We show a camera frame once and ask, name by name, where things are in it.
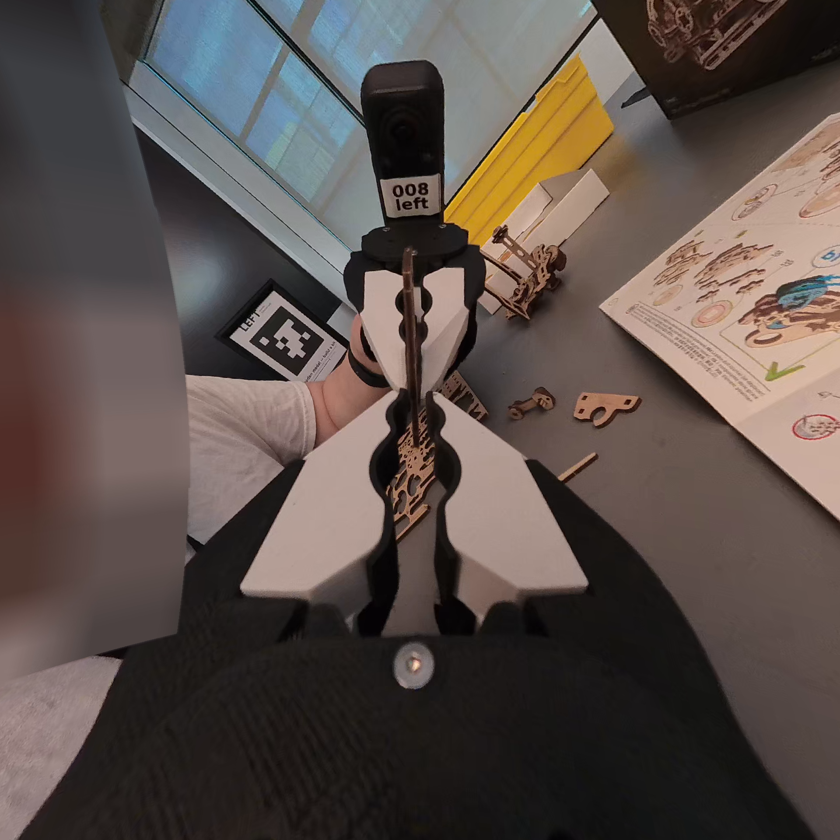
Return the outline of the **yellow plastic bin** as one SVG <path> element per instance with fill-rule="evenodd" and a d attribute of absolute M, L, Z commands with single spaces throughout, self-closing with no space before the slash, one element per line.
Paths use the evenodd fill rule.
<path fill-rule="evenodd" d="M 483 245 L 534 186 L 579 170 L 614 132 L 581 56 L 537 93 L 449 202 L 445 220 Z"/>

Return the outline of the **wooden bracket plate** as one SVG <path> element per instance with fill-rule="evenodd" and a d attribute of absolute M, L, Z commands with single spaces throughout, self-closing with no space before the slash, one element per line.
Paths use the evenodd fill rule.
<path fill-rule="evenodd" d="M 574 406 L 574 419 L 591 423 L 593 427 L 608 425 L 619 413 L 631 413 L 642 403 L 638 395 L 583 392 Z"/>

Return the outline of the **small wooden axle part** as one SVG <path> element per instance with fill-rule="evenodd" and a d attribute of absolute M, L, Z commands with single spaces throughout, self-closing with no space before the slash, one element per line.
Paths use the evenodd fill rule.
<path fill-rule="evenodd" d="M 534 389 L 529 398 L 517 400 L 511 403 L 507 412 L 511 419 L 522 420 L 530 411 L 540 408 L 543 411 L 551 411 L 555 408 L 555 397 L 546 388 L 538 386 Z"/>

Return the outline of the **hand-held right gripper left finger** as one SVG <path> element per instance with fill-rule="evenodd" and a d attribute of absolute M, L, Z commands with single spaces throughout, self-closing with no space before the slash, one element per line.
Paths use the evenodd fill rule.
<path fill-rule="evenodd" d="M 390 485 L 401 393 L 389 392 L 304 460 L 241 582 L 244 595 L 336 607 L 380 635 L 399 571 Z"/>

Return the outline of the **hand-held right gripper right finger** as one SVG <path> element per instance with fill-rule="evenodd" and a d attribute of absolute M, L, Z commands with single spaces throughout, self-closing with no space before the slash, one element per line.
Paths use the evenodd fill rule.
<path fill-rule="evenodd" d="M 434 606 L 442 635 L 471 635 L 498 603 L 580 594 L 588 580 L 529 460 L 441 395 L 428 394 L 437 507 Z"/>

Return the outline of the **black framed marker card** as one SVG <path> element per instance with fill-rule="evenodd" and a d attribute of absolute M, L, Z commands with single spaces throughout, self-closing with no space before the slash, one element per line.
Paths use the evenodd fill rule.
<path fill-rule="evenodd" d="M 217 340 L 287 381 L 322 382 L 344 360 L 349 341 L 268 280 L 225 325 Z"/>

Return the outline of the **laser-cut wooden parts sheet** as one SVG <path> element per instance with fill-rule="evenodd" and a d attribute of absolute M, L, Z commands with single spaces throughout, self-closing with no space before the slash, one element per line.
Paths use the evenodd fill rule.
<path fill-rule="evenodd" d="M 438 393 L 470 417 L 483 422 L 488 411 L 464 377 L 453 372 Z M 434 443 L 427 431 L 425 410 L 418 415 L 417 437 L 408 425 L 398 444 L 400 467 L 389 487 L 394 512 L 395 539 L 399 543 L 428 514 L 429 488 L 435 482 Z"/>

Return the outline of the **white cardboard box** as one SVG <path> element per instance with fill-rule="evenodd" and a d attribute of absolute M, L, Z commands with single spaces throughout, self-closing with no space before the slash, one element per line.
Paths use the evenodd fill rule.
<path fill-rule="evenodd" d="M 491 241 L 497 226 L 506 224 L 509 235 L 528 252 L 538 245 L 557 245 L 562 249 L 565 241 L 609 194 L 593 169 L 552 176 L 535 185 L 506 217 L 493 224 L 490 236 L 481 249 L 517 273 L 527 275 L 529 268 L 518 257 L 506 250 L 504 245 Z M 514 279 L 489 262 L 486 262 L 486 282 L 505 297 L 509 297 L 516 286 Z M 506 312 L 498 301 L 486 293 L 479 302 L 490 314 Z"/>

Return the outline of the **black model kit box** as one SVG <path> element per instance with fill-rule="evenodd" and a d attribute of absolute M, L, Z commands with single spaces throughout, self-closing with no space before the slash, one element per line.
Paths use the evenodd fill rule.
<path fill-rule="evenodd" d="M 668 119 L 838 58 L 838 1 L 593 6 Z"/>

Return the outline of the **person's left hand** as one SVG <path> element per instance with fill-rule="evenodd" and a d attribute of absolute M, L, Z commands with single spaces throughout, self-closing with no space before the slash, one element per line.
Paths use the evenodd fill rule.
<path fill-rule="evenodd" d="M 323 381 L 307 383 L 315 416 L 316 447 L 349 425 L 380 400 L 390 388 L 364 336 L 361 317 L 352 322 L 350 346 Z"/>

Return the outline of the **partly assembled wooden model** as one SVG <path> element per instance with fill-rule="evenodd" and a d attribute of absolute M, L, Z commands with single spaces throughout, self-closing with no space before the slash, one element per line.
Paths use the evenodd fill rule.
<path fill-rule="evenodd" d="M 529 321 L 531 311 L 544 291 L 552 291 L 560 284 L 560 273 L 567 265 L 567 256 L 557 245 L 538 245 L 533 251 L 526 251 L 519 242 L 509 235 L 506 224 L 493 230 L 491 241 L 502 244 L 506 250 L 520 259 L 528 268 L 527 275 L 521 275 L 507 264 L 489 255 L 485 250 L 480 253 L 486 262 L 491 263 L 516 281 L 514 291 L 509 297 L 501 295 L 485 283 L 485 293 L 492 296 L 504 307 L 506 318 L 520 317 Z"/>

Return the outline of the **assembly instruction manual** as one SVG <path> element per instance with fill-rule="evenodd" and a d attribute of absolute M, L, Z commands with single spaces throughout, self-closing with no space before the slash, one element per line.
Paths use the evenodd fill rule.
<path fill-rule="evenodd" d="M 601 310 L 838 518 L 838 113 Z"/>

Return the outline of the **person's left forearm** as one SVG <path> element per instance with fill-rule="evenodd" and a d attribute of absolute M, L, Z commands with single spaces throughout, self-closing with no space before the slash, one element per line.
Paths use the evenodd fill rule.
<path fill-rule="evenodd" d="M 301 382 L 185 377 L 190 452 L 186 532 L 206 543 L 316 442 Z"/>

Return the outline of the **slotted wooden model part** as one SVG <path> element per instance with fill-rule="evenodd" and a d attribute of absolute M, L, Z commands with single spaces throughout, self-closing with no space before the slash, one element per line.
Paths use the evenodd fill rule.
<path fill-rule="evenodd" d="M 414 280 L 414 259 L 416 251 L 412 246 L 404 248 L 402 256 L 402 326 L 405 344 L 406 390 L 410 401 L 411 431 L 413 447 L 419 448 L 419 406 L 421 402 L 422 358 L 418 335 L 418 314 L 423 314 L 422 305 L 416 303 L 418 288 Z"/>

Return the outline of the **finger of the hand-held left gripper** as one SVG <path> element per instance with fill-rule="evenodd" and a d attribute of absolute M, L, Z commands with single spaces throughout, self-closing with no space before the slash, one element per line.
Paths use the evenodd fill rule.
<path fill-rule="evenodd" d="M 364 274 L 364 302 L 360 312 L 364 334 L 391 388 L 407 388 L 403 324 L 403 278 L 386 269 Z"/>
<path fill-rule="evenodd" d="M 425 338 L 416 351 L 416 384 L 414 394 L 436 391 L 455 362 L 468 326 L 466 305 L 466 273 L 462 268 L 441 268 L 424 278 L 413 276 L 415 302 L 427 291 L 430 308 L 423 318 L 416 316 L 416 326 L 426 327 Z"/>

